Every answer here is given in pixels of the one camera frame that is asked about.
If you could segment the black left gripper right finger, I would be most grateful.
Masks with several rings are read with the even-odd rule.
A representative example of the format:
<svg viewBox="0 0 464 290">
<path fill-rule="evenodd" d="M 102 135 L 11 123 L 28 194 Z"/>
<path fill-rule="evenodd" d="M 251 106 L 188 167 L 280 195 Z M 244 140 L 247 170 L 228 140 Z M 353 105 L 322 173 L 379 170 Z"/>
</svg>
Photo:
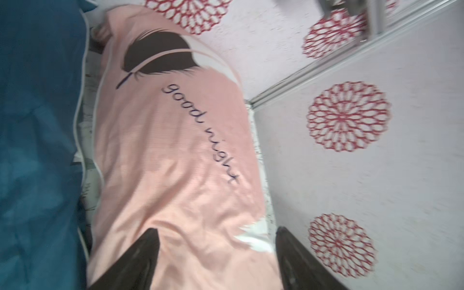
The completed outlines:
<svg viewBox="0 0 464 290">
<path fill-rule="evenodd" d="M 277 229 L 275 247 L 284 290 L 348 290 L 286 227 Z"/>
</svg>

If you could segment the blue cartoon pillowcase pillow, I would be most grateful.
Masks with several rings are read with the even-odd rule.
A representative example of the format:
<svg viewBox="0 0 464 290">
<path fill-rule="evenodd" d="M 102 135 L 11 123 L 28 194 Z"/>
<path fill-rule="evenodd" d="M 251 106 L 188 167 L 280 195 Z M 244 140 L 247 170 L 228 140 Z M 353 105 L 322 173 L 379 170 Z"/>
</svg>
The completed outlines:
<svg viewBox="0 0 464 290">
<path fill-rule="evenodd" d="M 74 162 L 94 1 L 1 2 L 1 288 L 83 290 Z"/>
</svg>

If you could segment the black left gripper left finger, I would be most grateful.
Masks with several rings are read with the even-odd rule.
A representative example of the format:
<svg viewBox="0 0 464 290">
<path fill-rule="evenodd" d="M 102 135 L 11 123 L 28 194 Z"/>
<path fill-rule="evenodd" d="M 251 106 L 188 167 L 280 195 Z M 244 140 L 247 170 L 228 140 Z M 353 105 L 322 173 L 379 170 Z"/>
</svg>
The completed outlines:
<svg viewBox="0 0 464 290">
<path fill-rule="evenodd" d="M 147 229 L 89 290 L 149 290 L 160 253 L 160 237 Z"/>
</svg>

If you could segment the pink good night pillow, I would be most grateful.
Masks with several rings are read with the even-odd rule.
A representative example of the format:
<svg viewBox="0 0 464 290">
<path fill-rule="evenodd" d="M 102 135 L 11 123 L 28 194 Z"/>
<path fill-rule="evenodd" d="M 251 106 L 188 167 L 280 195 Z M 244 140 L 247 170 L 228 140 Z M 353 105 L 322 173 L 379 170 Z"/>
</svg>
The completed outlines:
<svg viewBox="0 0 464 290">
<path fill-rule="evenodd" d="M 95 33 L 103 71 L 93 123 L 101 180 L 87 283 L 149 228 L 150 290 L 280 290 L 275 249 L 240 240 L 266 214 L 237 73 L 163 15 L 115 7 Z"/>
</svg>

